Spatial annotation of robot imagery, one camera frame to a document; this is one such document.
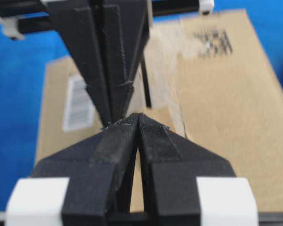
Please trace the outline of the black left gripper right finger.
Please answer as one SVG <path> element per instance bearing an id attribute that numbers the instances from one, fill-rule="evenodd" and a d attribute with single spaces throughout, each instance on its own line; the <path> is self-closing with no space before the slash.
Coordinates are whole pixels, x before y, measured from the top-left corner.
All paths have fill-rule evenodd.
<path id="1" fill-rule="evenodd" d="M 258 225 L 250 184 L 227 159 L 143 113 L 138 135 L 147 225 Z"/>

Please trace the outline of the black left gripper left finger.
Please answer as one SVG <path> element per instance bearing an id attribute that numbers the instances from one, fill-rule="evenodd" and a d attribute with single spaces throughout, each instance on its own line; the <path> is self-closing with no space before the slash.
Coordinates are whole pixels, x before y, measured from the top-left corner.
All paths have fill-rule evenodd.
<path id="1" fill-rule="evenodd" d="M 138 114 L 40 160 L 17 181 L 8 226 L 105 226 L 130 210 Z"/>

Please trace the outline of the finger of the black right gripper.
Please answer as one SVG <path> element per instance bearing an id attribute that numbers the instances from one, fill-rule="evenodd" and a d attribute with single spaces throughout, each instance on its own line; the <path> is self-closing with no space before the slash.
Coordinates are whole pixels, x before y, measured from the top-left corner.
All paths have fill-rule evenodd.
<path id="1" fill-rule="evenodd" d="M 101 118 L 124 118 L 134 93 L 134 80 L 149 40 L 145 0 L 96 0 L 103 87 L 94 104 Z"/>

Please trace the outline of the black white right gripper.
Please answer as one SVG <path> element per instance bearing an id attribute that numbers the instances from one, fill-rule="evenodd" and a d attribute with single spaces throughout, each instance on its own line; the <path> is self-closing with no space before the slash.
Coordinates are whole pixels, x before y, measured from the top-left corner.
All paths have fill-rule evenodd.
<path id="1" fill-rule="evenodd" d="M 212 14 L 215 2 L 149 0 L 147 6 L 151 24 L 153 17 L 158 16 L 194 12 L 200 15 Z M 55 29 L 86 83 L 86 91 L 100 115 L 101 122 L 111 122 L 98 25 L 90 1 L 0 0 L 0 25 L 2 33 L 12 40 L 22 40 L 24 34 Z"/>

